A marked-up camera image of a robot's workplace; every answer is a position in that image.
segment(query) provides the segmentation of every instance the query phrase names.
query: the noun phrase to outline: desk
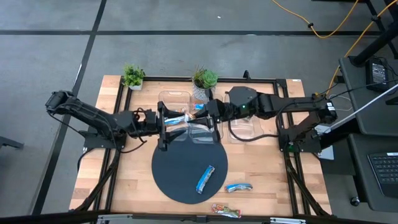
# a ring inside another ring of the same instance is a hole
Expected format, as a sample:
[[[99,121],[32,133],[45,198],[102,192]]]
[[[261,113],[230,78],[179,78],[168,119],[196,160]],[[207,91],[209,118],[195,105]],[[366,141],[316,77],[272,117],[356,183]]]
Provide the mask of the desk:
[[[388,62],[394,70],[398,70],[398,60],[389,60]],[[349,58],[341,58],[339,63],[347,89],[366,85],[365,67],[355,67],[351,64]],[[388,74],[390,80],[397,78],[393,77],[391,71],[388,71]],[[354,111],[379,95],[380,93],[367,88],[349,92]],[[381,98],[365,110],[357,113],[354,118],[355,121],[351,121],[351,124],[357,123],[359,131],[363,134],[398,136],[398,119],[394,119],[398,114],[398,106],[386,105],[385,100],[386,98]]]
[[[108,113],[113,112],[118,92],[120,76],[105,75],[99,91],[96,107]],[[286,80],[289,96],[304,96],[300,80]],[[225,96],[225,91],[232,86],[248,86],[263,93],[274,93],[271,84],[263,83],[221,83],[216,93]],[[187,91],[192,93],[191,82],[145,81],[141,91],[133,91],[130,110],[137,107],[156,109],[158,95],[163,90]],[[123,91],[122,102],[126,99]],[[308,113],[294,113],[294,123],[299,123]],[[264,133],[276,133],[275,118],[261,120]],[[151,159],[157,144],[157,136],[145,137],[148,140],[143,147],[129,154],[122,154],[114,188],[112,212],[123,213],[158,213],[158,214],[195,214],[211,215],[213,203],[221,203],[231,208],[241,209],[243,215],[250,216],[291,216],[292,210],[285,165],[276,138],[264,138],[249,143],[233,144],[228,140],[228,129],[223,126],[221,140],[228,157],[228,174],[224,184],[249,182],[254,189],[228,194],[224,189],[206,202],[187,205],[169,199],[156,186],[152,177]],[[132,149],[139,140],[127,138],[126,147]],[[98,181],[104,149],[95,149],[87,154],[80,166],[80,171],[73,191],[70,208],[76,208],[89,195]],[[317,158],[303,153],[301,157],[305,183],[318,203],[331,213],[329,199],[323,180],[322,169]],[[107,186],[104,188],[100,208],[104,208]],[[302,210],[300,191],[296,187],[298,208]]]
[[[398,212],[398,198],[383,196],[368,160],[368,154],[395,151],[397,138],[350,134],[348,143],[356,164],[355,184],[360,201],[367,202],[375,211]]]

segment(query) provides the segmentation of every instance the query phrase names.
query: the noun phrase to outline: clear plastic container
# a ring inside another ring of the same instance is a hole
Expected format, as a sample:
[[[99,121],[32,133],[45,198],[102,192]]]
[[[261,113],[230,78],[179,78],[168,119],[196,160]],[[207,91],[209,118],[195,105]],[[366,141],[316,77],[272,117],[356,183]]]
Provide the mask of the clear plastic container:
[[[159,93],[159,101],[163,101],[169,110],[184,112],[189,111],[191,105],[191,94],[187,91],[162,91]],[[178,124],[166,125],[168,132],[186,130],[174,141],[184,141],[188,136],[188,124],[183,120]]]
[[[218,99],[223,101],[223,96],[219,94],[215,94],[213,96],[214,99]],[[191,97],[191,107],[190,113],[195,114],[197,111],[200,111],[201,107],[206,104],[208,100],[198,100],[194,96]],[[217,124],[218,132],[220,133],[220,139],[223,138],[223,124]],[[189,136],[192,138],[194,143],[198,144],[213,144],[213,135],[212,132],[214,128],[208,129],[204,125],[200,124],[190,124]]]
[[[225,102],[229,102],[228,94],[225,95]],[[259,118],[252,116],[251,118],[242,118],[231,121],[231,130],[241,139],[251,139],[256,136],[262,135],[264,132],[261,128]],[[231,143],[240,143],[228,130],[228,139]]]

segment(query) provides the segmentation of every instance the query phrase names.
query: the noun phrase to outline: black desk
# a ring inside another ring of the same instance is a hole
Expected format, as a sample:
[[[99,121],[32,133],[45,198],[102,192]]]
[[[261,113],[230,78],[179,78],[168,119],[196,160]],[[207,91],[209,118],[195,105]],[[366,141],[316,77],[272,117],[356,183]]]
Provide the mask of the black desk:
[[[375,211],[398,212],[398,198],[383,196],[368,160],[368,154],[396,151],[398,139],[395,137],[350,134],[348,144],[355,164],[356,176],[354,181],[360,201],[367,202],[369,207]]]
[[[341,58],[339,63],[347,89],[366,85],[365,67],[355,67],[348,58]],[[398,71],[398,60],[388,60],[388,63],[394,70]],[[397,78],[393,77],[390,71],[388,74],[390,80]],[[380,93],[368,90],[367,88],[349,92],[354,111],[360,109],[379,95]],[[353,129],[352,125],[357,123],[359,131],[363,134],[398,136],[398,106],[386,105],[385,100],[388,98],[391,98],[391,96],[378,99],[356,114],[355,118],[346,123],[348,125],[346,125],[345,129]]]

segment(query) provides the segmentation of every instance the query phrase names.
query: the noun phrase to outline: yellow cable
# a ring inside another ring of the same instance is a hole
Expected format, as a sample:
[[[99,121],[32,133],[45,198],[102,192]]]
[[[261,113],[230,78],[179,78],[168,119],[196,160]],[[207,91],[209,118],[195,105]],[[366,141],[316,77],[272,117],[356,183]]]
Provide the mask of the yellow cable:
[[[287,11],[288,13],[291,13],[291,14],[293,14],[293,15],[299,17],[299,18],[301,18],[301,19],[304,20],[307,24],[310,24],[310,22],[309,22],[306,18],[304,18],[303,16],[300,16],[300,15],[298,15],[297,13],[294,13],[294,12],[292,12],[292,11],[286,9],[285,7],[281,6],[281,5],[280,5],[277,1],[275,1],[275,0],[272,0],[272,1],[273,1],[275,4],[277,4],[281,9],[283,9],[283,10]],[[313,28],[313,26],[311,26],[311,30],[314,32],[314,34],[315,34],[317,37],[319,37],[319,38],[321,38],[321,39],[326,39],[326,38],[328,38],[328,37],[331,37],[331,36],[332,36],[333,34],[335,34],[335,32],[338,31],[338,30],[340,29],[340,27],[346,22],[346,20],[349,18],[349,16],[350,16],[351,13],[353,12],[355,6],[357,5],[358,1],[359,1],[359,0],[356,0],[356,1],[355,1],[353,7],[352,7],[351,10],[348,12],[347,16],[344,18],[344,20],[340,23],[340,25],[339,25],[332,33],[330,33],[330,34],[328,34],[328,35],[326,35],[326,36],[321,36],[321,35],[319,35],[319,34],[316,32],[316,30]]]
[[[394,0],[392,1],[388,6],[386,6],[377,16],[381,16],[390,6],[392,6],[393,4],[395,4],[398,0]],[[349,55],[349,53],[351,53],[351,51],[354,49],[354,47],[356,46],[356,44],[362,39],[363,35],[365,34],[366,31],[368,31],[368,29],[374,24],[374,22],[372,21],[367,28],[365,28],[365,30],[362,32],[362,34],[358,37],[358,39],[356,40],[356,42],[351,46],[351,48],[347,51],[347,53],[344,55],[344,57],[347,57]],[[335,73],[333,74],[333,77],[330,80],[330,84],[328,87],[328,91],[326,92],[326,96],[329,94],[330,92],[330,88],[331,86],[333,86],[333,81],[335,80],[335,77],[337,76],[337,72],[339,70],[340,66],[338,66],[336,68]]]

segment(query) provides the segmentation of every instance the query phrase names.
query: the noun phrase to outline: keyboard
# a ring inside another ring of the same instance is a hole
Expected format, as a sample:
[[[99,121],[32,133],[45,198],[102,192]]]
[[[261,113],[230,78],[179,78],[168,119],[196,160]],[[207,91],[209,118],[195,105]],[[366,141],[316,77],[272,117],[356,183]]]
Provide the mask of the keyboard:
[[[382,194],[398,197],[398,152],[368,155]]]

